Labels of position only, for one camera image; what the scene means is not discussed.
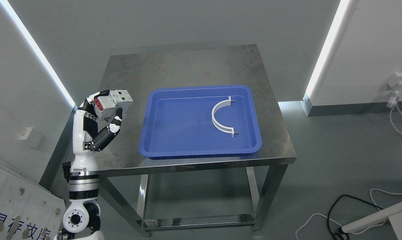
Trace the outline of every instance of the blue tray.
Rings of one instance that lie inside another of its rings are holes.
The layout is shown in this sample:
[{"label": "blue tray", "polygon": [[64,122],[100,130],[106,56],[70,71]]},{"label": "blue tray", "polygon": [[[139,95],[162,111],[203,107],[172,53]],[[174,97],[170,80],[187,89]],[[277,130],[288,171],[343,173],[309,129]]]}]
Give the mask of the blue tray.
[{"label": "blue tray", "polygon": [[[216,120],[238,134],[219,131],[211,121],[213,107],[229,96]],[[245,85],[163,88],[149,95],[139,141],[143,156],[157,158],[239,155],[262,145],[251,90]]]}]

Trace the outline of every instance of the white semicircular part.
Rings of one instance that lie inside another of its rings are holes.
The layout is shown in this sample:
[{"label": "white semicircular part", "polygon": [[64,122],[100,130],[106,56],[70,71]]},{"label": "white semicircular part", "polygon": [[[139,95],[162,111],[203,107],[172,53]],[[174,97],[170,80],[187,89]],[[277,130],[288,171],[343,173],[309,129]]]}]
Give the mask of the white semicircular part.
[{"label": "white semicircular part", "polygon": [[235,136],[234,129],[232,127],[226,127],[226,126],[221,125],[214,117],[214,114],[216,114],[217,110],[219,110],[220,108],[225,107],[225,106],[230,106],[231,102],[232,102],[232,99],[231,99],[231,97],[229,97],[228,100],[224,100],[224,101],[221,101],[218,104],[216,104],[216,106],[214,106],[213,110],[211,111],[211,120],[213,121],[213,124],[217,129],[219,129],[220,131],[225,132],[225,133],[230,133],[232,135],[232,137],[234,137]]}]

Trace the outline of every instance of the power outlet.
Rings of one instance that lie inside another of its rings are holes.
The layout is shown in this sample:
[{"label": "power outlet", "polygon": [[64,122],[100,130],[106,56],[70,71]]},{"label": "power outlet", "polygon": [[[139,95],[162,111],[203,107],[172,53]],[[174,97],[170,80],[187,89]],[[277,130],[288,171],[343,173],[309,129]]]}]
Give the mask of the power outlet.
[{"label": "power outlet", "polygon": [[394,108],[396,106],[396,103],[399,100],[399,97],[401,97],[401,95],[399,94],[399,90],[395,90],[390,94],[390,98],[388,103],[386,104],[386,107],[388,108]]},{"label": "power outlet", "polygon": [[388,80],[388,85],[390,88],[401,88],[402,87],[402,73],[393,73],[389,80]]}]

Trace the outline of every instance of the white wall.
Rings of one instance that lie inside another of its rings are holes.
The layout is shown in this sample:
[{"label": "white wall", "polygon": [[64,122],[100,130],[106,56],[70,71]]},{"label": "white wall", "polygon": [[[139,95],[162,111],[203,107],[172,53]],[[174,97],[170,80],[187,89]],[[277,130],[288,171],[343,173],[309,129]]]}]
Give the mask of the white wall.
[{"label": "white wall", "polygon": [[278,100],[301,100],[338,2],[10,0],[77,103],[111,55],[240,44],[258,45]]},{"label": "white wall", "polygon": [[310,100],[313,105],[387,102],[388,78],[401,68],[402,0],[360,0],[327,76]]},{"label": "white wall", "polygon": [[[38,182],[71,110],[0,5],[0,159]],[[8,120],[7,114],[17,123]],[[18,140],[24,127],[41,132],[36,149]]]}]

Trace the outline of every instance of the red component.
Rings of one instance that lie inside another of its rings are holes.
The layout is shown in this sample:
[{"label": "red component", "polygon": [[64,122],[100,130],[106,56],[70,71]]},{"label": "red component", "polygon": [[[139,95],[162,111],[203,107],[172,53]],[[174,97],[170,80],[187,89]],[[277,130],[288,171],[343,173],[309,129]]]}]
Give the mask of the red component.
[{"label": "red component", "polygon": [[94,102],[96,103],[96,105],[97,105],[97,107],[99,108],[99,110],[102,111],[102,110],[103,110],[103,106],[102,106],[102,104],[100,103],[100,101],[99,101],[97,98],[95,98],[95,99],[94,99]]}]

